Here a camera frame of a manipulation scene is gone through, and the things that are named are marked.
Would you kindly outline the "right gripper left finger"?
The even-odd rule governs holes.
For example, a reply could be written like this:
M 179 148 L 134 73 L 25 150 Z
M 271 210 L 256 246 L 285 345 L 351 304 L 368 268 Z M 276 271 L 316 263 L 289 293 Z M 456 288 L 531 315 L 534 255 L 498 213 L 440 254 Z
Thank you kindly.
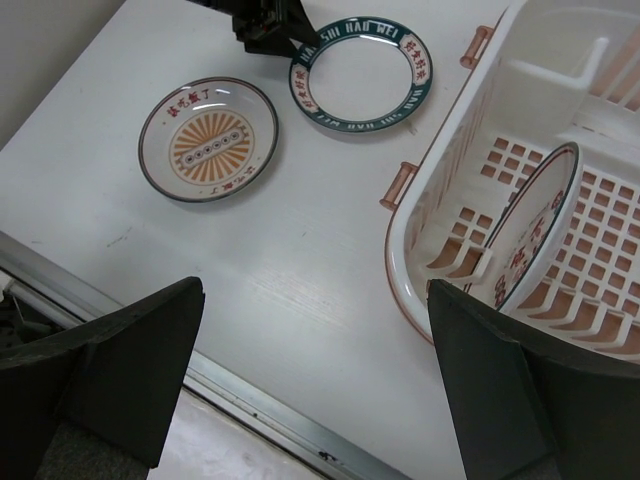
M 1 309 L 1 475 L 144 479 L 157 467 L 204 311 L 184 278 L 58 329 Z

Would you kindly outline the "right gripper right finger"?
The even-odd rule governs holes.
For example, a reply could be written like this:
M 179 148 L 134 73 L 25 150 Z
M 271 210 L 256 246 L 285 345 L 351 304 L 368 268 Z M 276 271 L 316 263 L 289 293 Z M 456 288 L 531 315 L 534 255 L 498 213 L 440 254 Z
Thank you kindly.
M 636 479 L 639 367 L 435 280 L 427 307 L 469 479 Z

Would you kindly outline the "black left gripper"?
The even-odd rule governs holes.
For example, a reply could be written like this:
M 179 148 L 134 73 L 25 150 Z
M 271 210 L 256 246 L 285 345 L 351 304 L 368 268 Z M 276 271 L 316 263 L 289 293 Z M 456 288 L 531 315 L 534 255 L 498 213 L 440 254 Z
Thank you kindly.
M 318 33 L 300 0 L 190 0 L 232 19 L 236 40 L 247 53 L 292 56 L 292 40 L 317 46 Z

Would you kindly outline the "green rimmed white plate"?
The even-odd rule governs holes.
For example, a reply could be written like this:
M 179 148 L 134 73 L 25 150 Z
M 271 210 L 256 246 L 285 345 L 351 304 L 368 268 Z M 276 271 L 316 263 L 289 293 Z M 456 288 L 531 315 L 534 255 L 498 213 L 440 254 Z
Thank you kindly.
M 359 16 L 318 31 L 320 44 L 301 45 L 290 64 L 297 107 L 315 124 L 340 133 L 369 133 L 407 119 L 434 80 L 426 43 L 390 19 Z

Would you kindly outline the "plate with orange sunburst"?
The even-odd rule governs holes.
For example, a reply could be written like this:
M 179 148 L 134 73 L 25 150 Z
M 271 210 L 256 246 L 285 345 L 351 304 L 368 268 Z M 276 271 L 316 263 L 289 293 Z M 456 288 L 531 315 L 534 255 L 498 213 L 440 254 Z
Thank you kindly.
M 137 156 L 148 183 L 171 200 L 206 203 L 254 181 L 275 155 L 277 111 L 258 87 L 232 77 L 183 85 L 151 110 Z

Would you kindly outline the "plate with red characters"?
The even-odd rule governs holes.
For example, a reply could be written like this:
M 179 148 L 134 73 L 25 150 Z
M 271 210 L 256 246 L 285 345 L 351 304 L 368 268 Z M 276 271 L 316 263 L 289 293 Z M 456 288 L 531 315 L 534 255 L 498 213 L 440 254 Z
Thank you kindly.
M 536 167 L 504 209 L 484 249 L 491 255 L 480 279 L 463 291 L 508 314 L 532 293 L 567 232 L 583 163 L 570 141 Z

